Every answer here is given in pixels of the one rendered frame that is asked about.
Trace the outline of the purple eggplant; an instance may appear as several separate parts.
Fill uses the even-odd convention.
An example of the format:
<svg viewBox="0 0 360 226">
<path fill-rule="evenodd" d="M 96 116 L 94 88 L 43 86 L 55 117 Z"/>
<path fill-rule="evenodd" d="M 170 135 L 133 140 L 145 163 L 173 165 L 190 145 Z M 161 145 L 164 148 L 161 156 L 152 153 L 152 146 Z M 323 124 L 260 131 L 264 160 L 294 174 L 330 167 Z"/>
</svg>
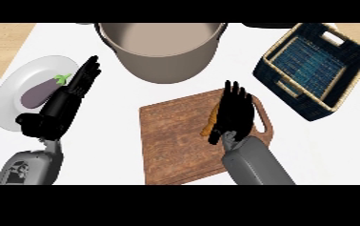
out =
<svg viewBox="0 0 360 226">
<path fill-rule="evenodd" d="M 46 82 L 34 86 L 21 96 L 21 104 L 26 109 L 38 108 L 55 91 L 66 84 L 71 74 L 57 74 Z"/>
</svg>

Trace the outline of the dark blue wicker basket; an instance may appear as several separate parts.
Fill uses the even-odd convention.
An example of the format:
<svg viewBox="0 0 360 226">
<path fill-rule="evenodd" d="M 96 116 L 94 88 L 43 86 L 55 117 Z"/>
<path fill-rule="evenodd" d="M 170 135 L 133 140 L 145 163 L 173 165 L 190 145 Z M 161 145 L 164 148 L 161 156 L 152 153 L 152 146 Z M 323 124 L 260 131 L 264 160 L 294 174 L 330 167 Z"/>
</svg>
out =
<svg viewBox="0 0 360 226">
<path fill-rule="evenodd" d="M 329 24 L 298 23 L 261 56 L 254 77 L 314 121 L 338 110 L 360 80 L 360 45 Z"/>
</svg>

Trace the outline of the brown wooden cutting board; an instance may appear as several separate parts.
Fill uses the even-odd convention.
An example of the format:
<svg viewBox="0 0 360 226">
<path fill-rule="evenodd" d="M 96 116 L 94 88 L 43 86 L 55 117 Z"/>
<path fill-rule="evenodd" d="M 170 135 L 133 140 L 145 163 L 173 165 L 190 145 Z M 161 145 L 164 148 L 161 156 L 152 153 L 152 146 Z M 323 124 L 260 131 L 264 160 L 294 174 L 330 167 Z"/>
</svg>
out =
<svg viewBox="0 0 360 226">
<path fill-rule="evenodd" d="M 214 90 L 139 108 L 146 184 L 184 184 L 226 171 L 223 142 L 211 145 L 199 134 L 221 95 Z"/>
</svg>

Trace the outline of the white plate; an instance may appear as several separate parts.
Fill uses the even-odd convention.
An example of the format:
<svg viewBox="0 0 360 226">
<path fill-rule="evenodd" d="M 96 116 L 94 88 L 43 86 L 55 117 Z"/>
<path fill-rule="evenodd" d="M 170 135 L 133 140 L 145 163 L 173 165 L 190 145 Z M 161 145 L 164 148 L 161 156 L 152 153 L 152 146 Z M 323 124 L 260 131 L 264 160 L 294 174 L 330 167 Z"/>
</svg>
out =
<svg viewBox="0 0 360 226">
<path fill-rule="evenodd" d="M 21 131 L 15 122 L 22 113 L 38 113 L 44 104 L 35 109 L 26 109 L 21 104 L 21 96 L 38 84 L 57 74 L 71 74 L 66 86 L 75 76 L 78 64 L 60 55 L 44 56 L 26 63 L 7 77 L 0 85 L 0 127 L 12 132 Z"/>
</svg>

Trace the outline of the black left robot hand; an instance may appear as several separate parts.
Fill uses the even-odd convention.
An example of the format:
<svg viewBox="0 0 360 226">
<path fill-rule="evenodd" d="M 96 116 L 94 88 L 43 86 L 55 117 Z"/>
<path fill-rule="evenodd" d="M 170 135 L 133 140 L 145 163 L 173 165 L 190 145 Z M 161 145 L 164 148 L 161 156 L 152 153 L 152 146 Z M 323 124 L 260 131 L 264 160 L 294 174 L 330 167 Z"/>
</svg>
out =
<svg viewBox="0 0 360 226">
<path fill-rule="evenodd" d="M 71 83 L 62 86 L 50 96 L 38 113 L 22 113 L 15 122 L 22 134 L 46 140 L 56 140 L 68 131 L 75 119 L 81 99 L 87 94 L 99 76 L 99 56 L 88 58 L 75 72 Z"/>
</svg>

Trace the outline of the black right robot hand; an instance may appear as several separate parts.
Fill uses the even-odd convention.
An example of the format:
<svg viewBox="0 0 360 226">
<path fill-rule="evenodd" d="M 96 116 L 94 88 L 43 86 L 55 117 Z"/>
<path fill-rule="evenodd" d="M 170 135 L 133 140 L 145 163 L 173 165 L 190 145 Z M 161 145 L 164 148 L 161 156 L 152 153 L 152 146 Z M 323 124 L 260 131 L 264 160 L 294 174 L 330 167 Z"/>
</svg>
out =
<svg viewBox="0 0 360 226">
<path fill-rule="evenodd" d="M 249 134 L 254 126 L 255 108 L 252 95 L 237 82 L 224 82 L 224 93 L 208 142 L 215 145 L 226 132 L 236 132 L 235 140 L 240 141 Z"/>
</svg>

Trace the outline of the golden brown croissant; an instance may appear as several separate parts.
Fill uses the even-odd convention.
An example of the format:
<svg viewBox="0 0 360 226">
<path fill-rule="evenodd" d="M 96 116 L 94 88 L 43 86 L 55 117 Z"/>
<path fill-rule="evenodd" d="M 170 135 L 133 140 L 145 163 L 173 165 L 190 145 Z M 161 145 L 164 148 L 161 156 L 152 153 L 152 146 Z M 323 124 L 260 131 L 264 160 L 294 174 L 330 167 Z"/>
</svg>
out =
<svg viewBox="0 0 360 226">
<path fill-rule="evenodd" d="M 208 136 L 211 131 L 212 131 L 214 125 L 217 123 L 218 108 L 220 108 L 220 103 L 215 105 L 215 107 L 209 113 L 208 123 L 206 123 L 206 125 L 202 128 L 202 131 L 199 133 L 201 136 Z"/>
</svg>

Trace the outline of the large grey pot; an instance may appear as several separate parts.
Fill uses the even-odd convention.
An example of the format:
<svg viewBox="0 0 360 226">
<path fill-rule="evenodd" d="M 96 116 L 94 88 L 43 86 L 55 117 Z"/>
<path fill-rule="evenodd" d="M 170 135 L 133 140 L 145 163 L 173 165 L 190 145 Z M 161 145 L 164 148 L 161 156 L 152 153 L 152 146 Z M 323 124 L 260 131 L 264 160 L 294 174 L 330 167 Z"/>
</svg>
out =
<svg viewBox="0 0 360 226">
<path fill-rule="evenodd" d="M 102 41 L 128 72 L 156 84 L 178 83 L 208 66 L 227 23 L 96 23 Z"/>
</svg>

